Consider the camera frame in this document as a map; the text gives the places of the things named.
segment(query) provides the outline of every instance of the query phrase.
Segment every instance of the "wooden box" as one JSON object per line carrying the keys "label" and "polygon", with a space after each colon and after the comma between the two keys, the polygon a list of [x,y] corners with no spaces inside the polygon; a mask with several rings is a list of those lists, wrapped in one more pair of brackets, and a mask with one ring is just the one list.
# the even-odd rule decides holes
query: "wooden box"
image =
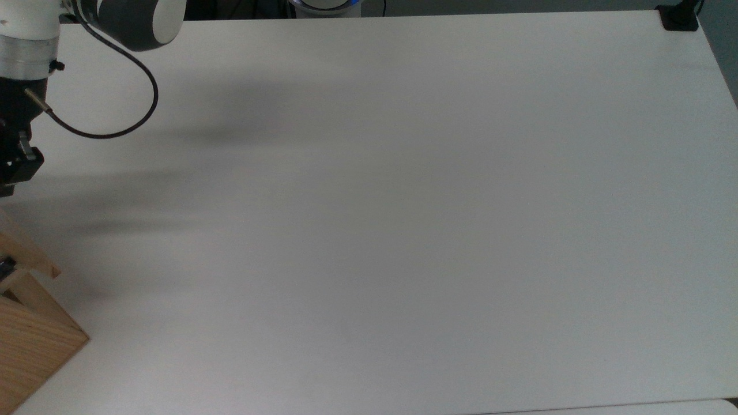
{"label": "wooden box", "polygon": [[12,413],[89,339],[30,274],[58,268],[0,212],[0,253],[16,262],[0,280],[0,415]]}

